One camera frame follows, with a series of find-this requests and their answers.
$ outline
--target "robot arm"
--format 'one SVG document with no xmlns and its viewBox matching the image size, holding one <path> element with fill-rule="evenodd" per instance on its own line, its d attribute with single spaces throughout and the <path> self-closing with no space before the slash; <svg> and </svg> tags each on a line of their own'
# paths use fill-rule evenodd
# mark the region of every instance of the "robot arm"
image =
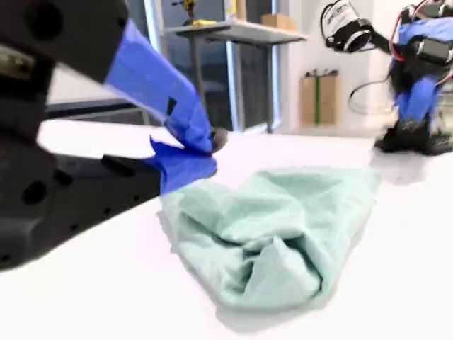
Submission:
<svg viewBox="0 0 453 340">
<path fill-rule="evenodd" d="M 146 109 L 186 149 L 154 143 L 153 159 L 87 159 L 42 148 L 36 137 L 57 63 Z M 0 1 L 0 269 L 46 254 L 163 186 L 212 175 L 211 153 L 224 143 L 194 86 L 142 37 L 124 0 Z"/>
<path fill-rule="evenodd" d="M 398 122 L 376 146 L 385 152 L 411 150 L 428 155 L 453 151 L 451 135 L 434 131 L 432 121 L 442 85 L 453 64 L 453 8 L 424 0 L 398 17 L 399 43 L 378 34 L 358 17 L 347 0 L 326 7 L 321 27 L 326 44 L 337 52 L 359 52 L 370 43 L 394 57 L 389 76 L 398 106 Z"/>
</svg>

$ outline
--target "table surface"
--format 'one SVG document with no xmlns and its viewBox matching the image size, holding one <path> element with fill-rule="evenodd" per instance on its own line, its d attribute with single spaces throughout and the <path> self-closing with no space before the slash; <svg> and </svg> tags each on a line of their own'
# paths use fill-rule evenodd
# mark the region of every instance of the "table surface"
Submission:
<svg viewBox="0 0 453 340">
<path fill-rule="evenodd" d="M 221 21 L 203 26 L 181 26 L 169 28 L 165 33 L 184 37 L 196 35 L 204 39 L 231 40 L 235 43 L 267 46 L 294 43 L 308 38 L 298 32 L 289 32 L 247 21 Z"/>
<path fill-rule="evenodd" d="M 153 154 L 160 128 L 50 121 L 40 143 L 100 157 Z M 231 134 L 215 181 L 235 186 L 260 169 L 373 168 L 385 183 L 322 310 L 278 316 L 217 307 L 163 232 L 159 200 L 145 203 L 39 261 L 0 273 L 1 338 L 16 339 L 451 339 L 453 157 L 382 156 L 373 141 Z"/>
</svg>

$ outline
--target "white wall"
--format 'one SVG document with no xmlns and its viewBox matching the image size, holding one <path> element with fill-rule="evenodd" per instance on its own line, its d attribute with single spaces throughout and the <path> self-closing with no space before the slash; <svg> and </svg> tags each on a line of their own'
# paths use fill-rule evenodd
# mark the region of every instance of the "white wall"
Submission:
<svg viewBox="0 0 453 340">
<path fill-rule="evenodd" d="M 367 81 L 385 78 L 390 57 L 374 51 L 353 55 L 339 54 L 325 47 L 319 29 L 319 19 L 323 8 L 331 0 L 282 0 L 280 12 L 291 16 L 299 25 L 301 32 L 309 35 L 309 41 L 282 47 L 282 130 L 291 132 L 300 128 L 299 120 L 299 80 L 314 68 L 338 69 L 342 82 L 343 104 L 339 125 L 341 128 L 375 129 L 387 123 L 391 116 L 358 115 L 348 108 L 350 92 Z M 359 15 L 372 21 L 382 34 L 391 35 L 398 12 L 407 6 L 409 0 L 352 0 Z M 357 97 L 357 100 L 375 106 L 388 101 L 383 86 L 370 87 Z"/>
<path fill-rule="evenodd" d="M 80 74 L 58 67 L 55 69 L 47 103 L 72 103 L 117 98 L 96 82 Z"/>
</svg>

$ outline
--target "light green cloth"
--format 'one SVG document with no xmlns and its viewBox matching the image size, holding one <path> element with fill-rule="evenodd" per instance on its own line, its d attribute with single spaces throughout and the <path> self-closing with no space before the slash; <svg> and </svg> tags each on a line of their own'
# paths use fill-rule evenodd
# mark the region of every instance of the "light green cloth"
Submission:
<svg viewBox="0 0 453 340">
<path fill-rule="evenodd" d="M 239 188 L 162 198 L 178 253 L 224 306 L 316 307 L 332 292 L 381 183 L 371 171 L 263 171 Z"/>
</svg>

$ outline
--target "cardboard box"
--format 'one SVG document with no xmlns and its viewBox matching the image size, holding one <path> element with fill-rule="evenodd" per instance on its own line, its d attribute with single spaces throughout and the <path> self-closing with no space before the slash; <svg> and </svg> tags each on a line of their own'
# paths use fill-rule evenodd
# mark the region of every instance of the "cardboard box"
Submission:
<svg viewBox="0 0 453 340">
<path fill-rule="evenodd" d="M 323 76 L 320 79 L 321 125 L 335 125 L 340 110 L 340 78 L 338 75 Z"/>
<path fill-rule="evenodd" d="M 247 21 L 247 0 L 226 0 L 226 19 Z"/>
<path fill-rule="evenodd" d="M 296 22 L 283 14 L 266 14 L 261 18 L 261 23 L 265 26 L 297 32 Z"/>
<path fill-rule="evenodd" d="M 340 79 L 337 74 L 306 76 L 299 82 L 302 125 L 335 125 L 340 110 Z"/>
<path fill-rule="evenodd" d="M 302 125 L 315 125 L 316 82 L 313 76 L 303 77 L 299 82 L 300 120 Z"/>
</svg>

